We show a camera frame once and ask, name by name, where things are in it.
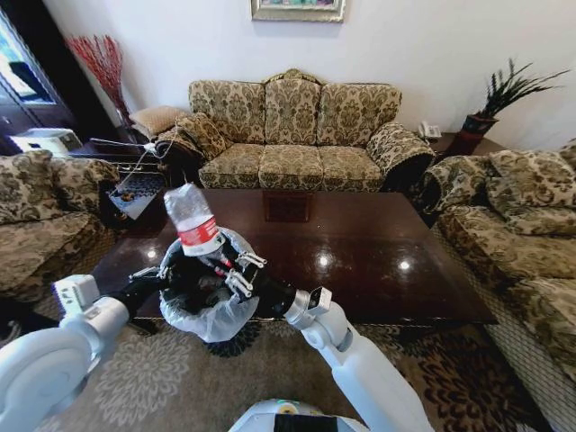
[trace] framed painting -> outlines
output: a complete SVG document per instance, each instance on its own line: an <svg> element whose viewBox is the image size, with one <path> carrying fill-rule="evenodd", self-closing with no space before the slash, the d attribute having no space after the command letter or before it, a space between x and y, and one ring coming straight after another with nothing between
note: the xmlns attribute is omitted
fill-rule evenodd
<svg viewBox="0 0 576 432"><path fill-rule="evenodd" d="M346 0L250 0L253 20L342 23Z"/></svg>

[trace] glossy table surface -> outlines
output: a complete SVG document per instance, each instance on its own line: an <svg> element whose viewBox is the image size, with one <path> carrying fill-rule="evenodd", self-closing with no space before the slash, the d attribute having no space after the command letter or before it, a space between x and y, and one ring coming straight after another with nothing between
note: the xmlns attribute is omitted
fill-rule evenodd
<svg viewBox="0 0 576 432"><path fill-rule="evenodd" d="M260 190L205 190L222 227L247 239L271 275L312 290L323 285L351 322L495 323L462 269L399 193L316 192L308 222L266 222ZM123 238L94 270L101 291L159 263L176 238ZM139 311L159 316L158 300Z"/></svg>

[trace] patterned sofa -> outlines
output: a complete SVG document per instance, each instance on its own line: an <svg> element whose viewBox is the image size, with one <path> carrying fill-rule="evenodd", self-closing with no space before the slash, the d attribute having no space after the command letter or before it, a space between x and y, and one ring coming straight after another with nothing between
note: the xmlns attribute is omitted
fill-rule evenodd
<svg viewBox="0 0 576 432"><path fill-rule="evenodd" d="M92 270L115 241L102 198L118 180L102 160L47 150L0 157L0 299L38 302L55 280Z"/></svg>
<svg viewBox="0 0 576 432"><path fill-rule="evenodd" d="M291 69L261 84L195 81L189 96L223 147L207 154L199 142L206 128L176 126L157 148L173 143L169 163L183 166L189 180L196 178L190 167L200 168L205 187L406 191L434 156L393 121L401 92L391 85L322 84Z"/></svg>
<svg viewBox="0 0 576 432"><path fill-rule="evenodd" d="M499 319L487 330L554 430L574 430L576 143L547 154L534 172L514 153L443 160L423 175L416 205L437 218L435 230L480 279L480 295ZM503 161L524 173L522 196L534 206L515 207L515 186L495 189L505 181L496 169ZM555 173L559 164L567 181Z"/></svg>

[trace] red decorative branches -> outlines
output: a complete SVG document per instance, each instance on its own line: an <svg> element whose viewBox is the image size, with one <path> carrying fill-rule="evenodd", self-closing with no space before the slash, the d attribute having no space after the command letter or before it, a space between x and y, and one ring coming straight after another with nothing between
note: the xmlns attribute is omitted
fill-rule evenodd
<svg viewBox="0 0 576 432"><path fill-rule="evenodd" d="M87 36L68 38L67 44L94 74L102 89L114 103L124 124L129 124L128 109L122 97L122 50L110 37Z"/></svg>

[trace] decorative plant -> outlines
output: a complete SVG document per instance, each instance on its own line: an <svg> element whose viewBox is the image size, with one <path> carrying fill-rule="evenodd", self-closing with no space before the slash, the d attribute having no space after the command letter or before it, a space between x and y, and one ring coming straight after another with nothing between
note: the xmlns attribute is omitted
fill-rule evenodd
<svg viewBox="0 0 576 432"><path fill-rule="evenodd" d="M497 113L518 99L531 95L532 93L539 93L550 90L551 88L556 88L557 85L546 85L545 83L570 72L570 70L563 70L550 76L523 77L521 75L522 72L532 65L533 63L528 63L516 70L514 60L509 58L508 76L506 76L506 78L504 77L502 69L492 74L490 82L487 85L488 94L486 96L486 106L475 115L483 119L493 119Z"/></svg>
<svg viewBox="0 0 576 432"><path fill-rule="evenodd" d="M502 69L492 74L487 85L486 105L476 114L466 116L462 129L455 135L452 144L446 149L442 158L454 155L471 155L484 135L498 121L495 118L497 113L518 99L532 93L540 93L555 88L556 85L549 85L548 83L569 72L569 70L563 70L549 76L522 76L522 73L531 66L532 63L528 63L516 70L514 60L509 58L507 76L504 76Z"/></svg>
<svg viewBox="0 0 576 432"><path fill-rule="evenodd" d="M67 45L93 73L116 107L122 124L128 127L129 114L122 97L122 50L118 41L107 34L92 38L79 36L68 38Z"/></svg>

